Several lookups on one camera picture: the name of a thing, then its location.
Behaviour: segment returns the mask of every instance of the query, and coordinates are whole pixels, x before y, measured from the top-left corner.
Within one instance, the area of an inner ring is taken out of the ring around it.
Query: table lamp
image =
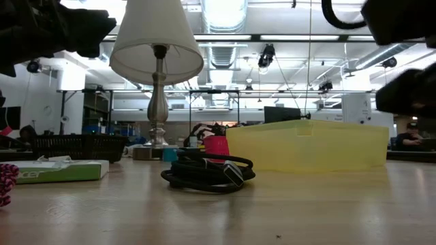
[[[110,56],[110,66],[125,79],[153,85],[147,109],[151,146],[166,145],[168,119],[164,86],[188,81],[203,68],[203,57],[180,0],[129,0]]]

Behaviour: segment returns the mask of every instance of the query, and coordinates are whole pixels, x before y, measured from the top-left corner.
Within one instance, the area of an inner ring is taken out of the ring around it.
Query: white lampshade
[[[111,68],[130,81],[152,85],[153,44],[169,46],[164,85],[187,81],[202,70],[203,57],[180,0],[129,0],[110,56]]]

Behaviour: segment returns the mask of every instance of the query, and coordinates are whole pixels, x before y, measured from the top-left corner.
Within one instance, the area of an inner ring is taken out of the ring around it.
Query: yellow plastic bin
[[[292,120],[231,128],[230,154],[253,161],[254,170],[313,173],[361,170],[386,163],[386,127]]]

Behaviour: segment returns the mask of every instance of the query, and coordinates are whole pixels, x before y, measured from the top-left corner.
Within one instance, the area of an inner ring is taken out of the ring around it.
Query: black cable
[[[332,26],[342,29],[342,30],[352,30],[365,27],[367,24],[365,21],[360,21],[356,23],[346,23],[339,20],[333,11],[332,0],[322,0],[322,13],[324,14],[324,18],[326,18],[327,22],[329,22]]]
[[[162,171],[161,177],[170,183],[173,188],[187,188],[212,193],[233,193],[244,187],[237,186],[225,174],[225,165],[212,163],[206,159],[229,160],[244,163],[247,166],[238,166],[244,180],[255,177],[253,162],[248,159],[224,155],[206,154],[203,152],[179,152],[178,160],[171,163],[171,169]]]

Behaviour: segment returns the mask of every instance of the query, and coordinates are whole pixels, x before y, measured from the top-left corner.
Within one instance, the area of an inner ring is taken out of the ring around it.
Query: green box
[[[109,161],[10,161],[20,168],[17,184],[100,180],[109,171]]]

